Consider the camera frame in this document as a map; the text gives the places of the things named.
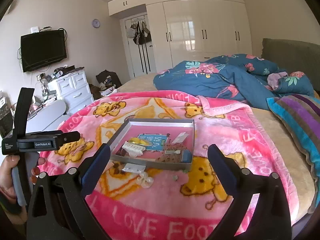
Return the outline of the person's left hand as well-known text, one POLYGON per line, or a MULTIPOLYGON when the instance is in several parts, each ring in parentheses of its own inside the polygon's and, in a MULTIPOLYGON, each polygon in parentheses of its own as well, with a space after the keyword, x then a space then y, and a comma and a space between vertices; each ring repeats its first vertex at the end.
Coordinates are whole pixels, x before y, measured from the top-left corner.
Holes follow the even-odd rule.
MULTIPOLYGON (((20 157, 17 155, 6 156, 1 164, 1 193, 11 204, 16 203, 16 193, 13 186, 11 170, 17 166, 20 157)), ((39 166, 45 164, 46 158, 39 157, 37 165, 31 169, 30 181, 35 184, 37 176, 40 174, 39 166)))

